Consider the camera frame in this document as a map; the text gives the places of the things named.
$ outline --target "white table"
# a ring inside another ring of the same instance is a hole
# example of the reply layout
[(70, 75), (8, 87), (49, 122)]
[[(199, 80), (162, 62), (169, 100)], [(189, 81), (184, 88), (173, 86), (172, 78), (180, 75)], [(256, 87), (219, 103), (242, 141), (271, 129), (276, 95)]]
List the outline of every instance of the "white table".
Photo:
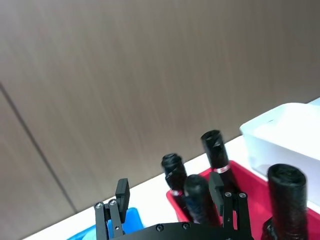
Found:
[[(266, 180), (264, 176), (252, 170), (252, 168), (249, 166), (248, 153), (244, 138), (242, 136), (227, 142), (225, 147), (230, 160), (234, 160), (246, 169), (249, 169), (257, 176)], [(185, 169), (188, 175), (201, 173), (209, 167), (209, 161), (205, 154), (185, 163)], [(135, 207), (138, 209), (142, 223), (145, 227), (149, 227), (158, 223), (177, 222), (176, 213), (166, 198), (166, 193), (168, 190), (169, 187), (165, 181), (164, 173), (130, 189), (129, 207)], [(319, 206), (309, 201), (307, 205), (309, 208), (320, 214)], [(25, 239), (66, 240), (94, 224), (96, 224), (95, 210), (93, 207), (90, 207)]]

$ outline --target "red container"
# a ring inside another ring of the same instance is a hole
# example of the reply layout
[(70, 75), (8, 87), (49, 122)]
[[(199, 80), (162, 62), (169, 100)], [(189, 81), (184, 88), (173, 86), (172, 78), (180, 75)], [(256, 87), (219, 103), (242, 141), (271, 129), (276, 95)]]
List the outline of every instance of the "red container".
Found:
[[(272, 216), (268, 183), (234, 161), (230, 161), (230, 166), (240, 189), (248, 194), (251, 232), (253, 238), (259, 240), (262, 235), (263, 223)], [(208, 169), (200, 175), (208, 179), (210, 172), (211, 169)], [(166, 193), (166, 197), (173, 206), (179, 222), (188, 222), (189, 219), (184, 215), (169, 191)], [(307, 214), (309, 240), (320, 240), (320, 215), (311, 209), (308, 209)]]

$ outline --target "brown wall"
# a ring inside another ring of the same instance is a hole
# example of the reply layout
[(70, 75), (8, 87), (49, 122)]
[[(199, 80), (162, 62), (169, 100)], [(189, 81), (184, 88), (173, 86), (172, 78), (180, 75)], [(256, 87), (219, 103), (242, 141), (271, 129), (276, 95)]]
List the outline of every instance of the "brown wall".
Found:
[(207, 130), (230, 140), (268, 109), (318, 97), (319, 10), (317, 0), (0, 0), (0, 79), (80, 211), (119, 178), (159, 174), (166, 153), (200, 155)]
[(75, 212), (0, 92), (0, 239), (16, 240)]

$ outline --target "blue object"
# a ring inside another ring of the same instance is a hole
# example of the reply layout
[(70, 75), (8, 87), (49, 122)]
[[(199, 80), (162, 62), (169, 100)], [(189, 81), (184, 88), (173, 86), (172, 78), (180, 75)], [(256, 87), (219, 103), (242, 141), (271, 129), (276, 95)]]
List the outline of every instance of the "blue object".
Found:
[[(112, 222), (111, 220), (107, 223), (110, 238), (113, 237)], [(130, 207), (126, 211), (125, 222), (122, 224), (122, 229), (126, 234), (130, 234), (139, 231), (144, 228), (141, 222), (138, 210), (135, 207)], [(70, 237), (68, 240), (96, 240), (96, 225), (93, 225), (82, 232)]]

